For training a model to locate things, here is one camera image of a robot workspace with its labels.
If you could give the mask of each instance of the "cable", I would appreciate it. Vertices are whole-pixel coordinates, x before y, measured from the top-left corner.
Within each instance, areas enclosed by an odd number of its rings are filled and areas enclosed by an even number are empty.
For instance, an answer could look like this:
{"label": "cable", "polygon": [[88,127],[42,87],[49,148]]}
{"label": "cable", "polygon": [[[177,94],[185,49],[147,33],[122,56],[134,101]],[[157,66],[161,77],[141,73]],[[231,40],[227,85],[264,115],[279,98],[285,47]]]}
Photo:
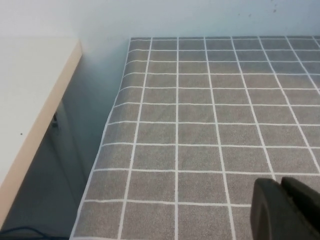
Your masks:
{"label": "cable", "polygon": [[5,239],[3,238],[5,237],[4,235],[12,232],[20,231],[20,230],[30,230],[40,235],[40,237],[19,237],[19,238],[8,238],[8,239],[9,240],[68,240],[69,239],[69,237],[64,237],[64,236],[49,236],[30,226],[20,226],[20,227],[14,227],[14,228],[0,231],[0,240]]}

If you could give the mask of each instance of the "gray square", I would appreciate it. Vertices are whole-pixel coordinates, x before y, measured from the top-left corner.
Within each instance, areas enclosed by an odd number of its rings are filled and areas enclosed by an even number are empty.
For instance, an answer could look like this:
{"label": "gray square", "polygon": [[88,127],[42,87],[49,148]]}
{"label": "gray square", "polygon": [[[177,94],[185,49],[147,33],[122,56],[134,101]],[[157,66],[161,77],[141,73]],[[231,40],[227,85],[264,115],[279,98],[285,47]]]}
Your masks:
{"label": "gray square", "polygon": [[300,124],[320,124],[320,107],[293,106],[292,109]]}
{"label": "gray square", "polygon": [[124,75],[131,73],[145,73],[147,67],[146,61],[132,61],[125,66]]}
{"label": "gray square", "polygon": [[320,88],[320,75],[310,75],[317,88]]}
{"label": "gray square", "polygon": [[241,75],[211,75],[213,88],[244,88]]}
{"label": "gray square", "polygon": [[209,88],[208,74],[195,74],[195,75],[179,75],[180,88]]}
{"label": "gray square", "polygon": [[215,104],[248,104],[248,96],[244,89],[213,89]]}
{"label": "gray square", "polygon": [[306,146],[297,126],[260,125],[266,146]]}
{"label": "gray square", "polygon": [[257,39],[257,36],[234,36],[233,39]]}
{"label": "gray square", "polygon": [[137,121],[139,113],[138,104],[125,104],[113,108],[109,123],[120,121]]}
{"label": "gray square", "polygon": [[233,51],[208,51],[209,61],[236,61],[236,55]]}
{"label": "gray square", "polygon": [[109,125],[103,139],[103,144],[110,143],[133,143],[136,132],[136,124],[122,122]]}
{"label": "gray square", "polygon": [[276,74],[304,74],[305,70],[299,62],[271,62]]}
{"label": "gray square", "polygon": [[281,182],[282,177],[292,177],[300,182],[306,184],[310,188],[320,192],[320,177],[319,176],[299,176],[299,175],[277,175],[275,178],[278,182]]}
{"label": "gray square", "polygon": [[263,148],[222,147],[226,171],[270,172]]}
{"label": "gray square", "polygon": [[136,50],[136,49],[149,50],[149,48],[150,48],[150,41],[138,40],[138,41],[130,42],[129,51]]}
{"label": "gray square", "polygon": [[229,212],[225,206],[179,205],[178,214],[179,239],[232,239]]}
{"label": "gray square", "polygon": [[319,50],[313,39],[289,39],[289,42],[295,50]]}
{"label": "gray square", "polygon": [[287,104],[280,89],[249,89],[252,104]]}
{"label": "gray square", "polygon": [[144,103],[174,104],[176,103],[176,89],[147,88],[144,90]]}
{"label": "gray square", "polygon": [[268,62],[240,62],[240,67],[244,74],[272,74],[272,69]]}
{"label": "gray square", "polygon": [[310,147],[320,147],[320,127],[301,126],[301,128]]}
{"label": "gray square", "polygon": [[226,203],[221,173],[181,172],[178,175],[179,202]]}
{"label": "gray square", "polygon": [[247,88],[279,88],[274,75],[244,74],[243,77]]}
{"label": "gray square", "polygon": [[136,141],[145,144],[174,144],[176,142],[176,125],[140,123]]}
{"label": "gray square", "polygon": [[254,183],[258,178],[271,178],[271,175],[227,174],[230,202],[232,204],[251,204]]}
{"label": "gray square", "polygon": [[132,145],[115,144],[103,146],[100,150],[95,169],[129,168]]}
{"label": "gray square", "polygon": [[298,61],[293,51],[265,51],[270,61]]}
{"label": "gray square", "polygon": [[179,146],[179,170],[221,171],[220,153],[215,146]]}
{"label": "gray square", "polygon": [[177,40],[154,40],[152,41],[152,50],[177,50]]}
{"label": "gray square", "polygon": [[250,106],[216,106],[218,123],[254,123]]}
{"label": "gray square", "polygon": [[175,206],[128,202],[121,237],[123,239],[174,239]]}
{"label": "gray square", "polygon": [[317,90],[284,90],[293,105],[320,105],[320,95]]}
{"label": "gray square", "polygon": [[299,59],[303,61],[320,61],[320,51],[295,51]]}
{"label": "gray square", "polygon": [[231,39],[229,36],[206,36],[205,39],[207,40],[215,40],[215,39],[221,39],[221,40],[229,40]]}
{"label": "gray square", "polygon": [[133,171],[128,199],[174,202],[175,173]]}
{"label": "gray square", "polygon": [[239,61],[267,61],[263,51],[236,51]]}
{"label": "gray square", "polygon": [[210,89],[179,89],[181,104],[212,104]]}
{"label": "gray square", "polygon": [[320,165],[320,149],[312,149],[312,152],[315,156],[317,164]]}
{"label": "gray square", "polygon": [[134,169],[174,170],[176,162],[175,146],[141,146],[135,147]]}
{"label": "gray square", "polygon": [[261,42],[265,50],[291,49],[285,39],[262,39]]}
{"label": "gray square", "polygon": [[258,50],[261,45],[258,39],[252,40],[233,40],[234,48],[236,50]]}
{"label": "gray square", "polygon": [[250,207],[233,207],[232,216],[237,240],[253,240],[250,224]]}
{"label": "gray square", "polygon": [[232,50],[231,40],[206,40],[207,50]]}
{"label": "gray square", "polygon": [[121,89],[126,87],[142,87],[144,85],[145,73],[132,73],[122,79]]}
{"label": "gray square", "polygon": [[150,61],[177,61],[177,51],[151,51]]}
{"label": "gray square", "polygon": [[154,37],[153,40],[177,40],[177,38],[172,36],[166,36],[166,37]]}
{"label": "gray square", "polygon": [[179,124],[179,144],[217,144],[214,124]]}
{"label": "gray square", "polygon": [[122,205],[122,202],[84,202],[74,236],[116,239]]}
{"label": "gray square", "polygon": [[95,171],[85,199],[123,199],[127,185],[128,171]]}
{"label": "gray square", "polygon": [[302,64],[309,74],[320,74],[320,62],[303,62]]}
{"label": "gray square", "polygon": [[209,62],[211,74],[240,74],[236,62]]}
{"label": "gray square", "polygon": [[179,51],[179,61],[207,61],[205,51]]}
{"label": "gray square", "polygon": [[312,36],[303,36],[303,35],[291,35],[287,36],[288,39],[312,39]]}
{"label": "gray square", "polygon": [[133,40],[151,40],[151,37],[131,37],[130,41],[134,42]]}
{"label": "gray square", "polygon": [[146,122],[175,122],[175,105],[150,105],[143,104],[140,121]]}
{"label": "gray square", "polygon": [[205,42],[201,40],[179,40],[179,50],[204,50]]}
{"label": "gray square", "polygon": [[260,36],[261,39],[286,39],[285,36]]}
{"label": "gray square", "polygon": [[151,61],[148,66],[148,73],[153,74],[175,74],[177,72],[176,62]]}
{"label": "gray square", "polygon": [[202,36],[182,36],[179,37],[179,40],[204,40]]}
{"label": "gray square", "polygon": [[142,88],[130,87],[119,91],[115,105],[124,103],[140,103]]}
{"label": "gray square", "polygon": [[148,60],[149,51],[139,51],[134,50],[128,53],[128,58],[126,60],[127,63],[131,61],[147,61]]}
{"label": "gray square", "polygon": [[258,130],[255,125],[219,124],[219,135],[222,145],[261,145]]}
{"label": "gray square", "polygon": [[180,74],[207,74],[208,67],[206,62],[179,62]]}
{"label": "gray square", "polygon": [[278,173],[316,173],[317,169],[308,149],[268,148],[273,171]]}
{"label": "gray square", "polygon": [[214,110],[209,105],[180,105],[179,122],[213,123]]}
{"label": "gray square", "polygon": [[254,113],[260,124],[295,124],[288,106],[254,106]]}
{"label": "gray square", "polygon": [[278,75],[284,89],[313,89],[314,85],[307,75]]}
{"label": "gray square", "polygon": [[148,74],[146,76],[146,87],[167,88],[177,86],[177,76],[172,74]]}

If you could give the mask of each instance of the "white tabletop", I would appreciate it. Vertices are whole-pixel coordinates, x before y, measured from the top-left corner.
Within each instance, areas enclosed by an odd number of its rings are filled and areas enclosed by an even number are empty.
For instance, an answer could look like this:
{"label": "white tabletop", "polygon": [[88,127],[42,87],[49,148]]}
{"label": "white tabletop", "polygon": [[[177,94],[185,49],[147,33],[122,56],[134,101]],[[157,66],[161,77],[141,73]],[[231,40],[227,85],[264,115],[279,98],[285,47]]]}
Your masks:
{"label": "white tabletop", "polygon": [[0,227],[81,55],[75,38],[0,38]]}

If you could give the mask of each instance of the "grid pattern mat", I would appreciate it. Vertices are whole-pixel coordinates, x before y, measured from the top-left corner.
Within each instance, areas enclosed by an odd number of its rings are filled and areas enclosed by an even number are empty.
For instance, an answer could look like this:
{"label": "grid pattern mat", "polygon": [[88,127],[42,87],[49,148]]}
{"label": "grid pattern mat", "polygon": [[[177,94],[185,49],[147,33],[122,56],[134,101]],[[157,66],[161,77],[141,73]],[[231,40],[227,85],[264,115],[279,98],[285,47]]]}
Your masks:
{"label": "grid pattern mat", "polygon": [[320,37],[132,38],[71,233],[249,240],[256,178],[320,191]]}

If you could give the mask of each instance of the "black object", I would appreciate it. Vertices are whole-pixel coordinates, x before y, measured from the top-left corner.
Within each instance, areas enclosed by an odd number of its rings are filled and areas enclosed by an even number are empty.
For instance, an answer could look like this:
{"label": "black object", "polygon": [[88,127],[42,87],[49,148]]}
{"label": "black object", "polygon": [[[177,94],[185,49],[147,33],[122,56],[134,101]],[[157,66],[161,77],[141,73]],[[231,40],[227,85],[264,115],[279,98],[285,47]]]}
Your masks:
{"label": "black object", "polygon": [[[29,230],[31,232],[34,232],[40,237],[13,237],[12,235],[9,235],[14,232],[18,232],[20,230]],[[7,230],[1,230],[0,231],[0,240],[68,240],[69,237],[63,237],[63,236],[49,236],[33,227],[30,226],[21,226],[21,227],[15,227]]]}
{"label": "black object", "polygon": [[253,240],[320,240],[320,194],[293,177],[254,183]]}

